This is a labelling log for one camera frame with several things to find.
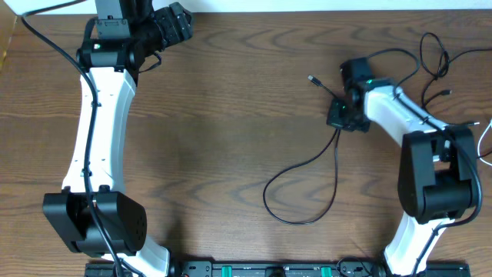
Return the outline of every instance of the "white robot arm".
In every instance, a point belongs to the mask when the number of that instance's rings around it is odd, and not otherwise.
[[[392,80],[375,79],[367,58],[345,62],[341,72],[347,97],[334,99],[327,124],[366,132],[376,122],[402,148],[398,196],[404,214],[384,250],[385,266],[392,275],[422,272],[444,226],[478,201],[466,161],[441,133],[452,134],[469,157],[474,157],[473,135],[467,127],[449,126],[427,114]],[[434,171],[434,162],[449,162],[450,168]]]
[[[193,15],[177,2],[157,11],[151,0],[95,2],[98,18],[89,20],[77,59],[96,95],[93,98],[82,76],[74,155],[61,193],[45,195],[43,212],[72,252],[107,260],[116,255],[118,264],[135,275],[165,277],[174,272],[170,253],[147,235],[145,209],[125,196],[125,130],[145,58],[155,55],[160,62],[157,51],[188,40],[193,34]],[[94,25],[98,38],[90,38]],[[93,135],[88,140],[90,128]],[[84,163],[88,142],[89,173]],[[97,206],[94,216],[92,205]]]

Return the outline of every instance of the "black cable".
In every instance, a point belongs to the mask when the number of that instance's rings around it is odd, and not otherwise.
[[[477,159],[482,159],[482,158],[485,158],[487,157],[488,155],[492,154],[492,149],[489,150],[488,152],[485,152],[484,154],[482,155],[479,155]]]
[[[356,260],[357,262],[359,262],[362,265],[362,268],[365,270],[365,272],[367,272],[367,275],[364,275],[362,277],[370,277],[370,276],[372,276],[371,271],[367,270],[367,267],[365,266],[365,264],[358,257],[356,257],[356,256],[347,256],[347,257],[343,257],[342,259],[340,259],[337,262],[337,265],[335,266],[335,270],[337,270],[340,273],[340,275],[342,275],[342,277],[348,277],[344,273],[342,273],[341,268],[340,268],[340,266],[341,266],[340,264],[344,260],[346,260],[346,259],[354,259],[354,260]]]
[[[373,55],[370,55],[369,58],[375,56],[375,54],[379,55],[379,54],[382,54],[382,53],[385,53],[385,52],[389,52],[389,51],[396,51],[396,50],[395,50],[395,48],[391,48],[391,49],[379,51],[379,52],[374,53]],[[429,247],[431,246],[434,238],[438,235],[439,230],[441,230],[443,228],[451,228],[451,227],[457,227],[457,226],[465,225],[465,224],[473,221],[478,216],[478,214],[480,213],[480,210],[482,208],[482,186],[481,186],[481,183],[480,183],[480,177],[478,176],[477,169],[473,166],[473,162],[471,161],[470,157],[463,150],[463,148],[461,147],[461,145],[459,145],[454,140],[454,138],[451,137],[451,135],[448,133],[447,129],[445,129],[443,131],[440,127],[438,127],[434,123],[430,122],[429,121],[429,117],[421,115],[419,112],[413,110],[409,105],[407,105],[405,102],[403,102],[400,99],[400,94],[397,93],[397,88],[403,82],[407,81],[411,76],[415,75],[415,73],[418,72],[418,69],[420,68],[420,63],[419,63],[418,58],[414,54],[412,54],[412,53],[410,53],[410,52],[408,52],[406,50],[399,51],[399,52],[403,52],[406,55],[409,55],[416,62],[417,67],[416,67],[416,69],[412,73],[410,73],[407,77],[403,78],[401,81],[399,81],[397,83],[397,85],[395,85],[393,87],[393,95],[394,95],[395,99],[397,99],[399,101],[399,103],[402,104],[409,111],[411,111],[413,114],[415,114],[420,120],[422,120],[423,123],[429,125],[430,127],[434,128],[436,130],[436,132],[439,132],[440,134],[442,134],[442,136],[446,140],[448,140],[452,144],[453,147],[455,147],[455,149],[457,150],[457,154],[458,155],[461,155],[461,157],[464,159],[466,166],[470,170],[470,172],[472,174],[472,177],[473,177],[474,181],[477,184],[477,205],[475,206],[475,210],[471,213],[470,216],[468,216],[464,220],[461,220],[459,222],[452,222],[452,223],[447,223],[447,224],[439,225],[438,227],[436,227],[433,230],[432,236],[428,239],[426,245],[424,246],[424,249],[422,250],[421,254],[418,256],[417,261],[415,262],[415,266],[414,266],[414,270],[412,272],[412,276],[416,276],[417,270],[418,270],[418,265],[420,264],[422,258],[425,256],[425,253],[427,252],[427,250],[429,249]]]
[[[335,129],[335,132],[333,132],[333,135],[331,136],[330,138],[330,141],[326,144],[326,146],[323,148],[323,150],[321,150],[321,152],[319,154],[317,154],[316,156],[314,156],[313,158],[311,159],[308,159],[307,161],[305,162],[301,162],[301,163],[298,163],[296,165],[291,165],[289,167],[287,167],[286,169],[283,169],[282,171],[280,171],[279,173],[277,173],[272,179],[270,179],[270,181],[268,181],[267,185],[265,185],[264,189],[263,189],[263,204],[264,204],[264,207],[267,209],[267,212],[273,216],[275,219],[277,219],[279,222],[282,222],[282,223],[285,223],[285,224],[289,224],[289,225],[309,225],[309,224],[313,224],[315,223],[316,221],[320,220],[324,215],[326,215],[326,213],[330,210],[331,206],[333,205],[333,202],[335,200],[335,196],[337,194],[337,184],[338,184],[338,139],[340,138],[340,133],[341,133],[341,130],[340,129]],[[280,175],[284,174],[285,172],[288,172],[292,169],[296,169],[296,168],[299,168],[303,165],[307,165],[311,162],[313,162],[314,160],[316,160],[317,158],[319,158],[321,155],[323,155],[323,153],[326,151],[326,149],[328,149],[328,147],[330,147],[331,143],[333,142],[333,140],[335,139],[335,136],[337,137],[336,140],[335,140],[335,149],[334,149],[334,160],[335,160],[335,178],[334,178],[334,189],[333,189],[333,195],[331,196],[331,200],[330,202],[328,203],[328,206],[327,208],[318,216],[316,217],[315,219],[311,219],[311,220],[307,220],[307,221],[304,221],[304,222],[290,222],[290,221],[287,221],[287,220],[284,220],[284,219],[281,219],[280,217],[276,216],[271,210],[270,208],[268,207],[268,204],[267,204],[267,189],[268,189],[268,186],[276,179],[278,178]]]
[[[145,277],[142,272],[139,272],[137,269],[129,265],[127,262],[124,261],[124,259],[120,259],[120,262],[126,269],[128,269],[128,271],[136,274],[138,277]]]
[[[437,41],[437,43],[438,43],[438,45],[439,45],[439,47],[440,47],[439,64],[437,66],[437,71],[436,72],[432,72],[427,67],[426,63],[424,62],[424,54],[423,54],[423,51],[422,51],[422,45],[424,44],[424,39],[427,36],[432,36],[433,38],[435,38],[436,41]],[[424,89],[422,90],[422,93],[421,93],[421,105],[422,105],[422,109],[425,112],[427,112],[428,114],[431,115],[431,113],[427,110],[427,105],[432,100],[434,100],[436,97],[438,97],[438,96],[441,96],[441,95],[449,95],[449,94],[439,94],[439,93],[437,93],[436,95],[433,95],[429,99],[427,99],[427,100],[425,99],[425,93],[427,92],[427,90],[429,89],[429,87],[432,85],[433,82],[435,82],[439,78],[443,78],[444,76],[447,75],[447,73],[449,72],[449,68],[450,68],[452,62],[454,62],[457,58],[459,58],[462,55],[465,55],[467,53],[471,53],[471,52],[486,52],[486,51],[492,51],[492,48],[476,48],[476,49],[470,49],[470,50],[466,50],[466,51],[463,51],[463,52],[459,53],[458,55],[454,56],[454,58],[450,58],[449,52],[446,50],[446,48],[444,47],[443,42],[440,40],[440,38],[436,34],[434,34],[432,32],[426,32],[426,33],[424,33],[422,35],[421,43],[420,43],[420,47],[419,47],[419,52],[420,52],[420,57],[421,57],[421,64],[422,64],[422,67],[424,68],[424,70],[432,76],[432,79],[424,86]],[[471,124],[474,124],[474,122],[448,123],[448,124],[451,124],[451,125],[471,125]]]
[[[46,44],[50,45],[54,50],[56,50],[58,53],[60,53],[64,58],[66,58],[74,67],[75,69],[78,70],[78,72],[81,74],[82,78],[87,82],[88,87],[91,89],[92,93],[92,113],[91,113],[91,120],[89,122],[89,129],[88,129],[88,134],[87,134],[87,143],[85,145],[85,154],[84,154],[84,169],[83,169],[83,174],[84,174],[84,186],[85,186],[85,196],[86,200],[89,206],[89,211],[91,213],[92,219],[94,220],[94,223],[96,227],[98,228],[99,232],[101,233],[102,238],[104,239],[109,252],[111,253],[111,256],[113,257],[113,260],[115,261],[115,266],[116,266],[116,272],[117,276],[123,277],[123,268],[121,267],[120,260],[118,259],[116,252],[113,248],[113,245],[111,243],[111,240],[109,238],[108,233],[104,229],[101,219],[99,218],[94,204],[92,202],[93,195],[91,194],[91,189],[90,189],[90,171],[89,171],[89,157],[91,154],[91,143],[92,143],[92,137],[94,135],[94,125],[95,125],[95,116],[97,114],[97,108],[98,108],[98,95],[95,90],[94,85],[92,84],[91,80],[88,78],[88,76],[85,74],[84,70],[78,65],[78,63],[63,49],[58,47],[54,42],[46,38],[43,34],[38,32],[36,29],[34,29],[28,22],[27,22],[27,17],[31,15],[36,15],[41,12],[48,12],[57,8],[64,8],[68,7],[70,5],[75,5],[81,2],[84,2],[85,0],[76,0],[73,2],[68,2],[60,5],[55,5],[52,7],[48,8],[40,8],[38,10],[34,10],[31,12],[26,12],[25,14],[22,15],[21,20],[24,26],[31,31],[34,35],[36,35],[38,38],[40,38],[43,42]]]
[[[331,96],[333,96],[333,98],[338,98],[338,96],[336,96],[336,95],[334,94],[334,92],[332,92],[332,91],[331,91],[331,89],[329,89],[329,88],[327,88],[326,86],[324,86],[324,85],[323,85],[323,83],[322,83],[320,80],[318,80],[316,77],[314,77],[313,75],[309,75],[307,78],[308,78],[308,79],[309,79],[309,81],[311,81],[313,84],[315,84],[315,85],[317,85],[317,86],[319,86],[319,87],[324,88],[324,90],[325,90],[325,91],[327,91],[328,93],[330,93],[330,94],[331,94]]]

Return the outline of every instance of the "green terminal block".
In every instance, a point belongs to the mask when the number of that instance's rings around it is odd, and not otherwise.
[[[331,267],[322,267],[321,277],[331,277]]]
[[[222,277],[232,277],[232,266],[222,266]]]

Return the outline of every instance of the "wooden table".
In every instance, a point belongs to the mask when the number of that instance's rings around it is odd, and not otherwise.
[[[148,215],[148,233],[180,257],[217,260],[336,260],[375,257],[392,240],[400,149],[381,127],[341,135],[340,182],[329,213],[310,226],[289,226],[264,210],[265,182],[318,153],[334,131],[325,125],[330,96],[316,75],[343,93],[338,66],[349,58],[402,47],[413,53],[425,31],[451,55],[492,45],[489,11],[198,14],[192,40],[167,49],[163,65],[140,78],[128,118],[128,195]],[[69,53],[80,46],[88,16],[38,16],[33,25]],[[439,49],[424,48],[430,66]],[[412,61],[399,54],[371,60],[380,77],[399,79]],[[476,139],[492,116],[492,54],[452,65],[430,92],[452,88],[430,110],[447,121],[473,119]],[[403,85],[418,100],[429,75]],[[0,275],[80,276],[85,255],[71,254],[42,214],[46,192],[59,192],[75,144],[78,73],[57,52],[17,25],[0,75]],[[486,142],[484,148],[492,142]],[[484,207],[469,225],[447,230],[431,259],[464,260],[490,275],[490,168],[479,163]],[[282,177],[268,199],[292,220],[308,219],[333,190],[330,149],[316,164]]]

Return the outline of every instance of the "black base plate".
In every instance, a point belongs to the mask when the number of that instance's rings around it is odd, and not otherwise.
[[[374,263],[363,262],[371,271]],[[323,268],[330,268],[333,277],[365,277],[369,276],[360,262],[341,262],[341,273],[336,270],[336,263],[240,263],[240,262],[184,262],[182,277],[269,277],[265,273],[269,269],[283,269],[285,277],[330,277],[323,274]],[[230,269],[224,273],[223,268]],[[85,277],[111,277],[112,264],[87,264]],[[428,263],[427,270],[418,275],[439,277],[471,277],[470,268],[460,263]],[[125,271],[125,277],[131,272]]]

